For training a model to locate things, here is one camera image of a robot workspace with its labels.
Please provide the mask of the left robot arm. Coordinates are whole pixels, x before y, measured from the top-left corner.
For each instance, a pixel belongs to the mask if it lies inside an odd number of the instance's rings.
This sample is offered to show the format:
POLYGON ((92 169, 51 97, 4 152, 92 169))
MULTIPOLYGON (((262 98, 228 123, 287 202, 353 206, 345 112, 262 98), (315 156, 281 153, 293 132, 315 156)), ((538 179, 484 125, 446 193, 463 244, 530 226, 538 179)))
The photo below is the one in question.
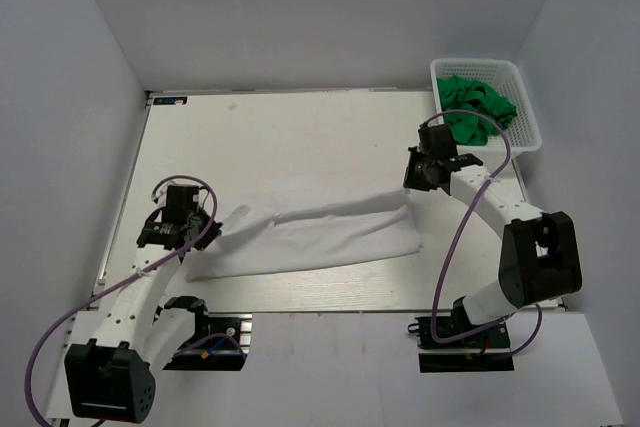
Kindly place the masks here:
POLYGON ((206 303, 194 296, 166 298, 187 252, 203 250, 221 223, 205 211, 179 223, 148 218, 136 241, 131 281, 118 288, 111 310, 84 344, 72 344, 64 369, 74 416, 98 422, 142 423, 156 393, 155 375, 179 348, 211 334, 206 303))

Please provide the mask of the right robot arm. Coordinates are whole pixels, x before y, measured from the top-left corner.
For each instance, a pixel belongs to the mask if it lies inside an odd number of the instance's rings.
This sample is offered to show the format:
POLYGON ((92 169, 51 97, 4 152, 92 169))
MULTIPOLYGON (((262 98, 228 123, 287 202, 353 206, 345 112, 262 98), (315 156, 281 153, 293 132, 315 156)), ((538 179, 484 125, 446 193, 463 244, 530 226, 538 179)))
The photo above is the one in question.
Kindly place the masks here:
POLYGON ((578 242, 568 214, 545 212, 505 191, 478 157, 458 152, 448 126, 422 124, 418 134, 419 145, 409 150, 405 187, 441 190, 466 205, 454 244, 473 214, 501 241, 496 279, 457 299, 446 329, 430 321, 435 343, 475 345, 522 308, 581 289, 578 242))

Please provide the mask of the white t shirt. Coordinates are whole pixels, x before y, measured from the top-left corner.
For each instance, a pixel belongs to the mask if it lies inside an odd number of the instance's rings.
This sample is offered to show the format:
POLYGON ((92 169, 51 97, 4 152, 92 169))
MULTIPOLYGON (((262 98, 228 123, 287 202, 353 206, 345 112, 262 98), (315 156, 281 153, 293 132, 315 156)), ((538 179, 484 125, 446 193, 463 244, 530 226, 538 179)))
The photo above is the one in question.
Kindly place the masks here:
POLYGON ((319 270, 417 253, 422 239, 403 188, 226 196, 222 227, 185 259, 188 282, 319 270))

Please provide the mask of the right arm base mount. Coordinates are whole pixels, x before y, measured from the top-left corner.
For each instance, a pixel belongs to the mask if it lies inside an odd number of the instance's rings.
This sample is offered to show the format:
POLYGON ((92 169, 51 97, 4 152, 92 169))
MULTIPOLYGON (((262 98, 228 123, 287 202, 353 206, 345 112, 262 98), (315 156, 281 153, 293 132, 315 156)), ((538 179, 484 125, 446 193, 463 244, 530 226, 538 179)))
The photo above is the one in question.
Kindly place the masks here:
POLYGON ((431 336, 430 316, 416 317, 407 332, 417 340, 421 373, 495 373, 514 371, 511 341, 504 323, 475 337, 437 343, 431 336))

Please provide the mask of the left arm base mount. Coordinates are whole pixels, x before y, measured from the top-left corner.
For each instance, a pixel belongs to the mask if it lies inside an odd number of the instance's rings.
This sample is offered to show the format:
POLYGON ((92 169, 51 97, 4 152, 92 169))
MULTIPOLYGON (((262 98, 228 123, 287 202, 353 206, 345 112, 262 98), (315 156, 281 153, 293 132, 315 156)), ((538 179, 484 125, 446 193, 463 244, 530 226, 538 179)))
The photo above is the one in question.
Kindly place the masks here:
POLYGON ((252 314, 204 313, 195 334, 164 367, 167 371, 239 372, 245 365, 252 336, 252 314))

